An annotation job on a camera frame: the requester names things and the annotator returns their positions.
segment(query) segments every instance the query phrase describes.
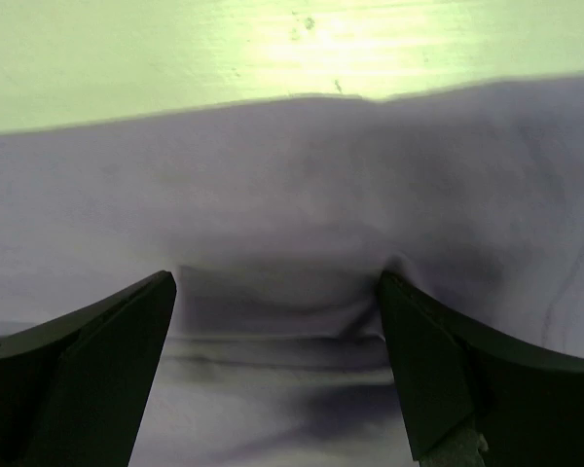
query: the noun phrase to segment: black plastic part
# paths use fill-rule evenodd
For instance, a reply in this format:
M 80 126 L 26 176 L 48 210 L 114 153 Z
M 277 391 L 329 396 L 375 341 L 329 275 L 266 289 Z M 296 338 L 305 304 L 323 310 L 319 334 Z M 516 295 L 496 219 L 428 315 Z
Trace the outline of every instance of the black plastic part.
M 128 466 L 175 292 L 161 271 L 0 339 L 0 466 Z
M 415 460 L 471 413 L 485 448 L 442 465 L 467 465 L 477 453 L 487 467 L 584 465 L 584 359 L 504 335 L 395 274 L 383 274 L 378 292 Z

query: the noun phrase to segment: table surface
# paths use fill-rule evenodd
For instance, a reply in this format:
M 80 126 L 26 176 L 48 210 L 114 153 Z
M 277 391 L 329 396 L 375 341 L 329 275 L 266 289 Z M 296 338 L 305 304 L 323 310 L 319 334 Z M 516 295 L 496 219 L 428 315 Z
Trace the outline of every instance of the table surface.
M 584 0 L 0 0 L 0 132 L 584 71 Z

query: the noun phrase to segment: wooden surface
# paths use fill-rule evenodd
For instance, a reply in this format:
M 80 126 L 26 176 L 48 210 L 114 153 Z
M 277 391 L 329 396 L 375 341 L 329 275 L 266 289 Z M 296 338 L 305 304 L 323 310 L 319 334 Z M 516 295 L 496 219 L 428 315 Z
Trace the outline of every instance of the wooden surface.
M 584 0 L 0 0 L 0 131 L 584 71 Z

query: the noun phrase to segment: cloth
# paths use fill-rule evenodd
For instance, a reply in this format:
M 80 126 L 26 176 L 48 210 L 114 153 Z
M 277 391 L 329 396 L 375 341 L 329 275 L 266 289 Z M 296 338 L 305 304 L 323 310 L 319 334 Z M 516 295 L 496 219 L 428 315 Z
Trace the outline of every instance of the cloth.
M 5 332 L 178 281 L 133 466 L 413 465 L 385 268 L 584 357 L 584 77 L 0 135 Z

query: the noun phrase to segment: gray fabric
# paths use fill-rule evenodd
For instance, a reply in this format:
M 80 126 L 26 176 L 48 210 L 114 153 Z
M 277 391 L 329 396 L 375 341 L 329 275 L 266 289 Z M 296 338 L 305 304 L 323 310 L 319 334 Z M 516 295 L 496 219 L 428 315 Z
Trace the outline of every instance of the gray fabric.
M 584 356 L 584 77 L 0 135 L 0 322 L 178 279 L 134 466 L 410 465 L 387 267 Z

